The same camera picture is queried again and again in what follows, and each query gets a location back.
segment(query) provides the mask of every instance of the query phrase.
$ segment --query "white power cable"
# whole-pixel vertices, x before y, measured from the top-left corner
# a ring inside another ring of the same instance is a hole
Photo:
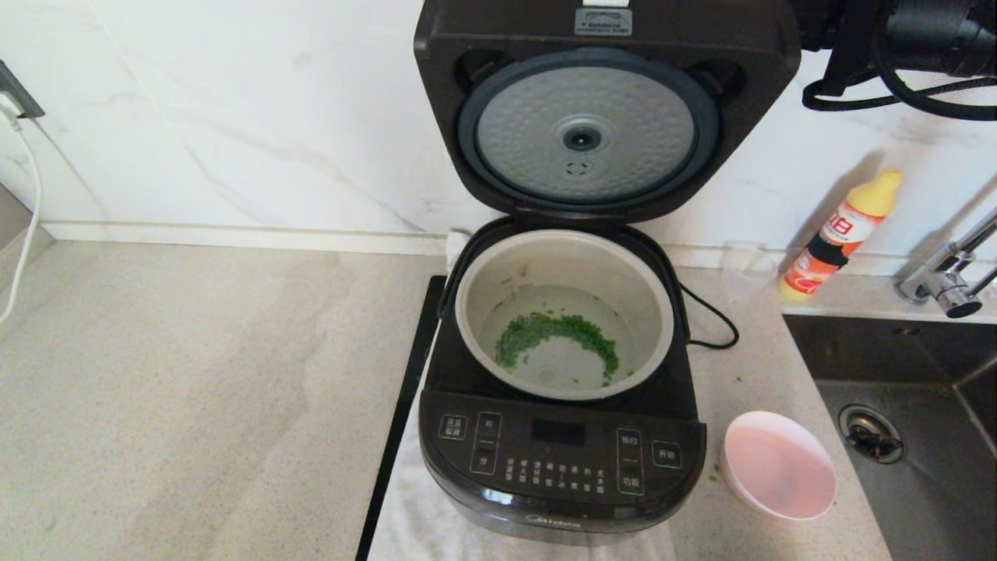
[[[35,179],[35,209],[31,215],[31,222],[28,224],[28,233],[24,237],[21,258],[14,269],[14,280],[10,285],[10,296],[7,298],[7,307],[4,309],[3,314],[0,314],[0,325],[3,325],[4,321],[10,317],[11,312],[14,311],[14,303],[17,301],[17,288],[21,284],[21,275],[24,273],[24,267],[28,264],[31,243],[35,239],[35,231],[38,230],[38,220],[42,215],[42,174],[38,171],[38,161],[35,159],[35,153],[31,150],[28,142],[24,140],[21,125],[17,122],[17,117],[21,115],[21,111],[19,110],[20,107],[7,92],[0,92],[0,114],[7,117],[11,130],[17,134],[17,140],[21,141],[21,146],[24,147],[24,152],[28,155],[28,162],[31,164],[31,172]]]

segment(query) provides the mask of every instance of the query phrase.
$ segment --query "green vegetable bits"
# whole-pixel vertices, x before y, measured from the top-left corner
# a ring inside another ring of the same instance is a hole
[[[535,311],[511,321],[496,344],[498,365],[505,369],[514,368],[521,352],[534,348],[551,337],[567,337],[602,358],[602,385],[609,385],[620,364],[616,355],[616,341],[602,336],[602,329],[586,321],[581,315],[552,317],[552,312],[553,310],[547,310],[547,314],[544,314]]]

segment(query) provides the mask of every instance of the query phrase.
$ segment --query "white backsplash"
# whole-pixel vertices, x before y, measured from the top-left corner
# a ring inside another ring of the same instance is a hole
[[[433,119],[412,55],[420,7],[4,0],[0,58],[48,112],[42,126],[86,180],[27,126],[48,188],[43,219],[476,229],[497,213],[464,190]],[[670,245],[785,248],[863,159],[853,181],[887,165],[907,175],[867,254],[907,255],[952,217],[966,228],[997,205],[997,126],[900,106],[810,112],[800,93],[826,62],[827,54],[806,54],[795,82],[707,187],[643,228]],[[33,207],[25,169],[15,139],[0,132],[0,183]]]

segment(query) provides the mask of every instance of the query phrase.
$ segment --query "faucet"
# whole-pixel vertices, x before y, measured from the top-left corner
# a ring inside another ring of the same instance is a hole
[[[900,297],[911,303],[923,304],[929,298],[934,298],[945,315],[952,318],[976,313],[983,307],[977,295],[997,278],[997,267],[973,288],[963,280],[962,270],[973,263],[976,259],[973,252],[994,233],[997,233],[997,209],[991,211],[958,242],[950,242],[938,248],[917,271],[893,288]]]

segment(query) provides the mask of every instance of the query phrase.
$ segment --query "countertop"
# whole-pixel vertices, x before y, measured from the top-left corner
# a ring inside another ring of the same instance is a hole
[[[444,267],[55,244],[0,327],[0,558],[353,558],[426,285]],[[703,479],[669,520],[678,558],[889,559],[776,292],[730,306],[718,272],[678,275],[742,333],[731,350],[690,348],[710,444]],[[888,281],[835,281],[789,307],[940,316],[892,293],[856,307],[849,285]],[[727,336],[687,306],[694,336]],[[831,453],[838,495],[823,518],[757,513],[713,471],[724,428],[754,409],[795,419]]]

